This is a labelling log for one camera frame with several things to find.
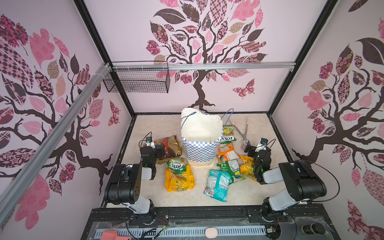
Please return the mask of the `yellow snack bag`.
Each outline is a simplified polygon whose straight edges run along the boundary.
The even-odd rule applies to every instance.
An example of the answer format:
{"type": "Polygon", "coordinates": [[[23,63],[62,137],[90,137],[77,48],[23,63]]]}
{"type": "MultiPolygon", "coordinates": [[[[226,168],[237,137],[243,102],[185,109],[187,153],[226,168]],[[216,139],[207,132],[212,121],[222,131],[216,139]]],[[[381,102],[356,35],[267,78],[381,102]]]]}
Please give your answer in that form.
{"type": "Polygon", "coordinates": [[[243,164],[240,167],[240,173],[253,181],[257,181],[254,175],[254,159],[248,156],[240,156],[243,164]]]}

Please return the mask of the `green snack bag white label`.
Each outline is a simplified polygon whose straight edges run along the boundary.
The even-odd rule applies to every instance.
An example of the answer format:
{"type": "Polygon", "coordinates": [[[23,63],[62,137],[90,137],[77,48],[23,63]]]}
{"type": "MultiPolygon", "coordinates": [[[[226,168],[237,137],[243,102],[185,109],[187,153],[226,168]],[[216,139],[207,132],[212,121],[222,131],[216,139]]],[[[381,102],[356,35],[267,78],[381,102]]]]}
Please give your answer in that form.
{"type": "Polygon", "coordinates": [[[246,177],[240,173],[240,166],[237,160],[229,160],[224,161],[222,163],[218,163],[217,167],[219,167],[221,171],[226,172],[230,175],[230,184],[246,179],[246,177]]]}

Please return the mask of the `green yellow fox candy bag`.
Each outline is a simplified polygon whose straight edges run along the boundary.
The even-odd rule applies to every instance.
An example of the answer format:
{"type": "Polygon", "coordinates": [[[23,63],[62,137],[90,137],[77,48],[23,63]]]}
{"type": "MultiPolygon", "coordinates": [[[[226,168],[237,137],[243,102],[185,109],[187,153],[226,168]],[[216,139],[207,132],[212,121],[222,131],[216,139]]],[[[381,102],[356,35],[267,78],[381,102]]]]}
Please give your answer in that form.
{"type": "Polygon", "coordinates": [[[234,126],[227,125],[223,127],[223,135],[221,138],[221,144],[230,144],[235,142],[237,139],[235,138],[234,126]]]}

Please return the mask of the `yellow mango gummy bag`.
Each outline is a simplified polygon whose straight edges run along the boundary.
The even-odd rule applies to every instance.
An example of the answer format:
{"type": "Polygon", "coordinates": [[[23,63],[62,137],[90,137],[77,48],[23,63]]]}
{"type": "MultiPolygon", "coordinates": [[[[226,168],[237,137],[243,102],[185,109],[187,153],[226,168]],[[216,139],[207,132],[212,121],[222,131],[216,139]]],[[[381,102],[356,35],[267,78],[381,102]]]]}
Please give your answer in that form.
{"type": "Polygon", "coordinates": [[[168,192],[183,192],[195,188],[195,177],[189,165],[180,174],[166,169],[165,176],[165,188],[168,192]]]}

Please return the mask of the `blue checkered paper bag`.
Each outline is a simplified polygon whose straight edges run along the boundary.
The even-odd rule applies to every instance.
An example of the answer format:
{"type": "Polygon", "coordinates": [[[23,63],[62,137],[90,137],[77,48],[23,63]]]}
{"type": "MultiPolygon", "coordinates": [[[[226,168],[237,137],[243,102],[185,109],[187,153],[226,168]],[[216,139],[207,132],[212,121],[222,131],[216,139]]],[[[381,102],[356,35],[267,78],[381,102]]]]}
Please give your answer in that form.
{"type": "Polygon", "coordinates": [[[191,167],[210,168],[214,165],[223,137],[224,117],[230,119],[233,112],[233,109],[229,109],[223,116],[219,116],[194,108],[182,110],[182,143],[191,167]]]}

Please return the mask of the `teal snack bag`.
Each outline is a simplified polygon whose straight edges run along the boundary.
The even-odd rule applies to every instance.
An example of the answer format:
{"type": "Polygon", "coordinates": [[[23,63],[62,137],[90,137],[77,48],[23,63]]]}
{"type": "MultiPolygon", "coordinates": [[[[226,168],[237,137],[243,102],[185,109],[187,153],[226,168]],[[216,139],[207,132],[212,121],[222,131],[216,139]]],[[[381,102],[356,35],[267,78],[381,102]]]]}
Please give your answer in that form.
{"type": "Polygon", "coordinates": [[[223,171],[210,170],[204,195],[226,203],[231,176],[223,171]]]}

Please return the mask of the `orange snack bag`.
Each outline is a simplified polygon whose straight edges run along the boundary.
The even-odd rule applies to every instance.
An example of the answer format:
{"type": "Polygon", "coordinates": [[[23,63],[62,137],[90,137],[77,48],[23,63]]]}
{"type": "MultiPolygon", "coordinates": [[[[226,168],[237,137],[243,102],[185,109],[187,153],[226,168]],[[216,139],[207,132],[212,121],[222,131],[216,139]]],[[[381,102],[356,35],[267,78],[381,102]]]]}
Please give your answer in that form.
{"type": "Polygon", "coordinates": [[[233,143],[229,143],[224,147],[219,148],[217,155],[219,163],[237,160],[240,156],[235,152],[233,143]]]}

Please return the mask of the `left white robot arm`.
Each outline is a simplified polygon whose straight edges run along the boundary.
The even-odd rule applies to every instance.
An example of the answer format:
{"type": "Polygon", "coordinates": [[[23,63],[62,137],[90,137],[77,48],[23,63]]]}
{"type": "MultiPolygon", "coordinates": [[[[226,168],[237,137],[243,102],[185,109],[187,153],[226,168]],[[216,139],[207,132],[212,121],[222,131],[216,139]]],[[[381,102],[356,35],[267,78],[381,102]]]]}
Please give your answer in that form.
{"type": "Polygon", "coordinates": [[[114,166],[104,192],[104,201],[116,206],[123,205],[136,215],[154,218],[154,204],[140,194],[141,183],[155,178],[156,162],[165,155],[165,148],[144,146],[140,152],[142,161],[139,164],[114,166]]]}

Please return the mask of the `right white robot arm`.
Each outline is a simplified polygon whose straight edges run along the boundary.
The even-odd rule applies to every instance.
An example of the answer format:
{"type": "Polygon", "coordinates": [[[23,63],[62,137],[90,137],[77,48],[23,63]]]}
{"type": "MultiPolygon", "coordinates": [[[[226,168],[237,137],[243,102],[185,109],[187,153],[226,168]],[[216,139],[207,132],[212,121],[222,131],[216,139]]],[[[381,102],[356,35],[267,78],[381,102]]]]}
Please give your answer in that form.
{"type": "Polygon", "coordinates": [[[282,191],[264,199],[261,213],[265,219],[302,201],[315,200],[327,194],[325,183],[305,161],[279,163],[272,169],[272,151],[267,146],[254,147],[247,143],[244,152],[253,158],[251,176],[259,184],[285,184],[282,191]]]}

